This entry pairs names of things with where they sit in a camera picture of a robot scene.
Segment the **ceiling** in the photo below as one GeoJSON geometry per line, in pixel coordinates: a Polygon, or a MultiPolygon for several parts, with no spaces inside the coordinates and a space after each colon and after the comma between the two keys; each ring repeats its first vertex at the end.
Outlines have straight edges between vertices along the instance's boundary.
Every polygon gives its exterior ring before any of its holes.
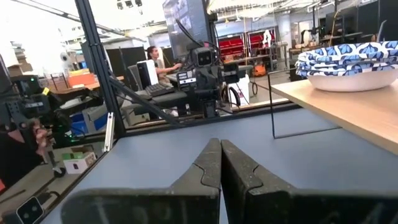
{"type": "MultiPolygon", "coordinates": [[[[29,2],[30,4],[37,2],[78,16],[75,0],[18,1],[29,2]]],[[[123,4],[123,10],[118,9],[117,0],[90,0],[90,4],[97,24],[128,32],[130,36],[143,38],[166,28],[162,7],[164,1],[142,0],[142,6],[137,7],[132,0],[133,7],[127,7],[123,4]]],[[[258,19],[273,12],[289,11],[290,13],[298,9],[306,9],[306,6],[314,2],[319,2],[319,0],[209,0],[208,12],[217,12],[221,21],[229,17],[258,19]]],[[[62,23],[59,29],[66,37],[79,36],[82,35],[83,31],[76,29],[78,26],[79,24],[76,22],[62,23]]]]}

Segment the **black metal frame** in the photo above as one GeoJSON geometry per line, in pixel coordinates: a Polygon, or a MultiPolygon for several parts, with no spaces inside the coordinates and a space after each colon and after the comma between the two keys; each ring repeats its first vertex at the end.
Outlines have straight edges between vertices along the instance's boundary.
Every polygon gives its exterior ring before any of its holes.
{"type": "MultiPolygon", "coordinates": [[[[85,31],[86,39],[89,44],[94,69],[98,76],[98,81],[101,86],[100,89],[101,89],[101,92],[104,97],[104,102],[106,103],[106,107],[107,107],[108,111],[114,113],[114,117],[115,117],[114,132],[116,134],[116,137],[122,138],[122,137],[126,137],[126,136],[133,136],[133,135],[144,134],[144,133],[148,133],[148,132],[165,131],[168,129],[181,128],[182,125],[178,122],[177,119],[171,117],[170,115],[165,114],[161,109],[154,106],[153,104],[150,104],[148,101],[142,99],[139,95],[137,95],[135,92],[133,92],[128,87],[123,85],[120,81],[111,77],[111,72],[109,71],[108,64],[106,63],[104,48],[102,46],[100,37],[96,30],[95,20],[94,20],[94,16],[93,16],[93,13],[92,13],[92,10],[90,7],[89,0],[75,0],[75,2],[76,2],[76,7],[78,9],[78,13],[80,15],[82,27],[83,27],[83,30],[85,31]],[[166,125],[159,129],[151,128],[150,130],[144,130],[144,131],[140,130],[140,131],[134,131],[134,132],[131,132],[131,130],[132,130],[132,128],[131,128],[131,129],[129,129],[129,132],[127,132],[127,129],[124,126],[123,118],[121,116],[121,112],[119,110],[119,106],[118,106],[118,103],[116,100],[117,94],[114,92],[115,89],[121,91],[122,93],[124,93],[127,96],[130,96],[133,101],[149,108],[151,110],[151,112],[153,112],[157,116],[160,116],[161,118],[165,119],[171,125],[166,125]]],[[[257,112],[255,111],[255,112],[245,113],[245,115],[243,115],[243,116],[247,117],[247,116],[256,116],[256,115],[260,115],[260,114],[264,114],[264,113],[270,113],[271,120],[272,120],[272,135],[273,135],[274,139],[286,138],[286,137],[297,136],[297,135],[301,135],[301,134],[317,133],[320,131],[336,129],[336,128],[331,128],[331,129],[324,129],[324,130],[307,131],[307,132],[303,132],[303,133],[286,134],[286,135],[281,135],[281,136],[275,135],[274,111],[275,111],[275,107],[278,105],[275,105],[272,102],[270,75],[273,73],[284,72],[284,71],[288,71],[288,70],[270,72],[267,74],[268,86],[269,86],[269,96],[270,96],[270,109],[269,110],[261,110],[260,112],[257,110],[257,112]]],[[[286,107],[286,110],[291,110],[291,109],[296,109],[296,108],[299,108],[299,106],[297,106],[297,105],[288,106],[288,107],[286,107]]],[[[207,119],[206,121],[195,121],[195,122],[191,122],[191,123],[185,123],[184,126],[186,126],[186,127],[187,126],[197,126],[197,125],[201,125],[201,124],[214,123],[214,122],[218,122],[218,121],[226,121],[226,120],[236,119],[236,118],[241,118],[241,117],[242,117],[241,115],[238,115],[238,116],[232,115],[232,116],[229,116],[229,118],[213,118],[213,119],[207,119]]],[[[93,137],[93,139],[99,139],[99,138],[101,138],[100,136],[102,137],[103,134],[95,135],[95,137],[93,137]]]]}
{"type": "Polygon", "coordinates": [[[334,130],[334,129],[339,129],[341,127],[334,127],[334,128],[327,128],[327,129],[319,129],[319,130],[313,130],[313,131],[303,131],[299,133],[293,133],[293,134],[281,134],[281,135],[276,135],[275,134],[275,118],[274,118],[274,104],[272,102],[272,90],[271,90],[271,78],[270,75],[279,73],[279,72],[287,72],[290,71],[288,70],[282,70],[282,71],[276,71],[276,72],[269,72],[267,73],[267,79],[268,79],[268,92],[269,92],[269,104],[270,104],[270,111],[271,111],[271,123],[272,123],[272,137],[274,139],[282,139],[282,138],[288,138],[288,137],[293,137],[293,136],[300,136],[304,134],[312,134],[312,133],[318,133],[322,131],[329,131],[329,130],[334,130]]]}
{"type": "Polygon", "coordinates": [[[165,114],[158,107],[143,100],[139,95],[124,86],[120,81],[111,77],[109,65],[106,62],[104,47],[101,43],[100,36],[96,30],[93,11],[91,10],[89,0],[75,0],[76,7],[81,20],[81,26],[86,35],[86,40],[90,49],[91,59],[93,61],[94,71],[97,74],[101,92],[104,97],[105,105],[110,113],[114,113],[115,124],[114,132],[117,137],[121,138],[126,134],[123,118],[119,109],[117,94],[114,88],[120,90],[125,95],[130,96],[135,102],[149,108],[151,112],[157,116],[165,119],[173,125],[178,125],[178,122],[170,115],[165,114]]]}

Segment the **metal pole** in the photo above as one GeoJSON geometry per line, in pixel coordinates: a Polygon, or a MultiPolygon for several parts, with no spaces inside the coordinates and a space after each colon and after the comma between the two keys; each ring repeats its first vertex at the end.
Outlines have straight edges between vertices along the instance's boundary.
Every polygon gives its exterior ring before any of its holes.
{"type": "Polygon", "coordinates": [[[83,30],[85,31],[85,36],[90,49],[94,70],[97,73],[99,86],[102,96],[104,97],[106,108],[108,109],[109,113],[114,113],[114,131],[116,135],[121,137],[126,133],[126,128],[124,127],[118,101],[116,99],[116,94],[110,84],[110,73],[108,65],[106,63],[104,47],[97,32],[90,2],[89,0],[75,0],[75,2],[77,10],[79,12],[81,25],[83,27],[83,30]]]}

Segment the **white box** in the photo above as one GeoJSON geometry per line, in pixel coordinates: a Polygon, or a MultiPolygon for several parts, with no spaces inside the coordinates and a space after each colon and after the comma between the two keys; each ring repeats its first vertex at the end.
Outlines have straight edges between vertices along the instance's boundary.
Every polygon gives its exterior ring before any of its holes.
{"type": "Polygon", "coordinates": [[[63,163],[68,174],[82,174],[95,160],[94,152],[86,152],[81,159],[67,159],[63,163]]]}

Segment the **wooden table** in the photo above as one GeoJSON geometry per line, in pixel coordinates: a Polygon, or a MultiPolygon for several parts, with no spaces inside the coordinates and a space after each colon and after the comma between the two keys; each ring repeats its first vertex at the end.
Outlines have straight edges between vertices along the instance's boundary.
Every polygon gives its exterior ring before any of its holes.
{"type": "Polygon", "coordinates": [[[271,90],[398,154],[398,80],[379,90],[356,93],[317,90],[308,80],[272,85],[271,90]]]}
{"type": "MultiPolygon", "coordinates": [[[[117,77],[117,79],[121,81],[121,80],[124,79],[124,77],[123,76],[117,77]]],[[[90,85],[85,85],[85,87],[87,89],[89,89],[89,90],[95,90],[96,88],[100,87],[100,83],[96,82],[96,83],[93,83],[93,84],[90,84],[90,85]]]]}

